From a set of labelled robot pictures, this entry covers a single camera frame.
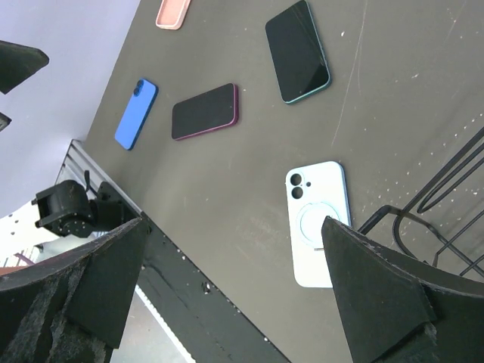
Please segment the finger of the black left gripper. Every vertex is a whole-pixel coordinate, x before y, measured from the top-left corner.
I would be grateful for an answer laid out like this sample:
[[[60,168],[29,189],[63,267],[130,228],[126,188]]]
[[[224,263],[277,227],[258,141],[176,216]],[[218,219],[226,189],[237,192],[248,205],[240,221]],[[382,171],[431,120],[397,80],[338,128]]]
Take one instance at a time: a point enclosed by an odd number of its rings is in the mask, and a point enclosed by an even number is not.
[[[1,93],[6,95],[48,63],[48,55],[38,48],[1,41]]]
[[[0,132],[3,131],[6,127],[8,127],[11,123],[11,118],[0,113]]]

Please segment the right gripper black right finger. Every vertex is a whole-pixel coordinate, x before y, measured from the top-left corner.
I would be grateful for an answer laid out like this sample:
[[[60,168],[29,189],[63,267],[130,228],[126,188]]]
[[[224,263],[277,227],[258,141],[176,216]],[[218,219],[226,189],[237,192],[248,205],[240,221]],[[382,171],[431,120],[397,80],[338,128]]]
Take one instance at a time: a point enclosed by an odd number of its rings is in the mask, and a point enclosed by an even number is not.
[[[354,362],[481,362],[483,284],[327,217],[324,252]]]

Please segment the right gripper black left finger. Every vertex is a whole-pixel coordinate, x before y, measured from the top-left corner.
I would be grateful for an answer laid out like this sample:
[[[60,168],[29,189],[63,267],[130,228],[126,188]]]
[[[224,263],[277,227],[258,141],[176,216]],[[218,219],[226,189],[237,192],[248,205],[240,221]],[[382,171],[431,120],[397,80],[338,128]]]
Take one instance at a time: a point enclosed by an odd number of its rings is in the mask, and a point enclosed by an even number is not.
[[[133,219],[1,276],[3,362],[109,362],[119,348],[150,229]]]

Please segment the light blue phone case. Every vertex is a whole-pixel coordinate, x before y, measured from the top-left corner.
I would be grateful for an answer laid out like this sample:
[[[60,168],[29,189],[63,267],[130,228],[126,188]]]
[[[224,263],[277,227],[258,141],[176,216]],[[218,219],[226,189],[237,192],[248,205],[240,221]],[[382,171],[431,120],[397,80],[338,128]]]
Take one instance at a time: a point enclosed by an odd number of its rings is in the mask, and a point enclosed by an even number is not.
[[[351,225],[343,167],[326,161],[285,177],[294,278],[306,288],[332,288],[321,234],[327,217]]]

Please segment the pink phone case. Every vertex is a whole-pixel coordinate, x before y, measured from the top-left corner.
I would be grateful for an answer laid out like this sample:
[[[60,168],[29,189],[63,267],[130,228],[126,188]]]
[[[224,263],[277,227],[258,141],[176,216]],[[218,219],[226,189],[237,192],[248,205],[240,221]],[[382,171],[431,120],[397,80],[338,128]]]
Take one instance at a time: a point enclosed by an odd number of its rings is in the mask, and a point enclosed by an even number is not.
[[[160,29],[180,29],[190,3],[191,0],[162,0],[155,25]]]

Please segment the purple-edged black phone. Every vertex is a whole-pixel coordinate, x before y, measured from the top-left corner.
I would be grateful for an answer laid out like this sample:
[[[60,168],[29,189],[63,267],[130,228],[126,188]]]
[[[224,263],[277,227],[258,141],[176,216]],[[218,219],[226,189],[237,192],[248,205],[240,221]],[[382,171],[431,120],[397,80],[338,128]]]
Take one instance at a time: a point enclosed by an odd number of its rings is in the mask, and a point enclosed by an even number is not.
[[[171,137],[179,141],[237,123],[238,87],[234,83],[180,101],[172,108]]]

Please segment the teal-edged black phone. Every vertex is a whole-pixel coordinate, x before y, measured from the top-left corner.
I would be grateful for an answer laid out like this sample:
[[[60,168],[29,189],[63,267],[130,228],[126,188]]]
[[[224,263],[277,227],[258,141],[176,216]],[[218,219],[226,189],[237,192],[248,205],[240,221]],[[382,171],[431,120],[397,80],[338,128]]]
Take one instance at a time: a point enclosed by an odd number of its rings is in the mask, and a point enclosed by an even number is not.
[[[294,104],[326,89],[331,75],[307,1],[298,1],[265,25],[281,98]]]

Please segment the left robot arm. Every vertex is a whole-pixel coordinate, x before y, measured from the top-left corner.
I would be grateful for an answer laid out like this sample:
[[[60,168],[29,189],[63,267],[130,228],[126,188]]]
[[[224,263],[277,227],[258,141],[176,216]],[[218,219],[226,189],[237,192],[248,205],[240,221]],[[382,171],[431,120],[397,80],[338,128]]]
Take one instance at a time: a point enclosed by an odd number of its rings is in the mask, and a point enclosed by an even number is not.
[[[2,41],[1,93],[6,95],[48,63],[48,55],[38,48]],[[138,217],[126,203],[93,189],[88,170],[84,178],[85,185],[66,180],[36,195],[32,201],[39,209],[36,228],[58,237],[84,238],[93,232],[111,231]]]

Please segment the blue phone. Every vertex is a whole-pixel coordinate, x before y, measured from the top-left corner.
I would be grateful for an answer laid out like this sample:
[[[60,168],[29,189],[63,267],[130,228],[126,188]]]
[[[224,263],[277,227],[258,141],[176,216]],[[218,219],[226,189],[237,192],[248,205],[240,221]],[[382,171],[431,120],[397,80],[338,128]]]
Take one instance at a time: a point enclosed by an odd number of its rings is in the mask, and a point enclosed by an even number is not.
[[[157,93],[158,88],[152,82],[143,78],[138,80],[114,134],[125,150],[135,146]]]

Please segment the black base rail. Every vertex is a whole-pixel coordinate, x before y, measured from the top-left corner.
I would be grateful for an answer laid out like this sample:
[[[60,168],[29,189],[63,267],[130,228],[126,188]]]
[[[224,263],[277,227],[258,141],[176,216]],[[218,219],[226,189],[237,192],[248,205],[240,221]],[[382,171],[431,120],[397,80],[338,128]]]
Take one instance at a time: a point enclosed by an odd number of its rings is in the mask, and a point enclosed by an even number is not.
[[[142,213],[150,227],[138,286],[196,362],[287,357]]]

